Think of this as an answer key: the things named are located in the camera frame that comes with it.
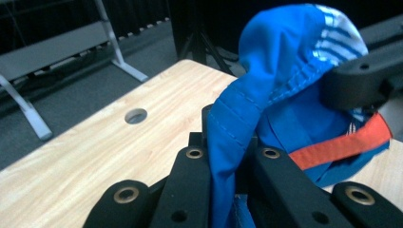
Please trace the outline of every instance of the blue fabric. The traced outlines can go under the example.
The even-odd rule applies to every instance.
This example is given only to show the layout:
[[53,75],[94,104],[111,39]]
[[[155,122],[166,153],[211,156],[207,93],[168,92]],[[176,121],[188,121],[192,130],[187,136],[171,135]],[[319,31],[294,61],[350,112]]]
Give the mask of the blue fabric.
[[[240,37],[247,73],[222,92],[208,115],[213,228],[234,227],[234,213],[244,212],[242,200],[234,201],[235,171],[255,131],[263,143],[288,153],[347,132],[352,116],[319,102],[317,80],[343,60],[365,54],[356,34],[342,14],[313,5],[263,11],[248,23]],[[344,48],[339,40],[354,46]],[[341,181],[386,146],[359,161],[322,164],[305,173],[321,184]]]

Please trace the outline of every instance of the orange strap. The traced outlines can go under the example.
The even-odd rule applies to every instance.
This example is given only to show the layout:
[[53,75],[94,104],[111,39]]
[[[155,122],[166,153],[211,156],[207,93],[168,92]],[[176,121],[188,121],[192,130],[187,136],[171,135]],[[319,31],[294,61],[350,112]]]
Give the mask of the orange strap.
[[376,113],[355,133],[301,148],[291,153],[290,157],[300,169],[305,170],[375,149],[391,137],[389,127]]

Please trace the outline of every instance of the light wood tabletop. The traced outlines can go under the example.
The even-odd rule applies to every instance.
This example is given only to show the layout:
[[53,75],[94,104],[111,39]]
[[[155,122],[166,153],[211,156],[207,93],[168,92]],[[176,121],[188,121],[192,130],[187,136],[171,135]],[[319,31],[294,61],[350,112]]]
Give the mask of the light wood tabletop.
[[[104,191],[123,180],[147,185],[169,174],[202,108],[234,77],[185,60],[124,95],[0,173],[0,227],[82,227]],[[129,113],[146,110],[130,124]],[[403,209],[403,144],[356,175]]]

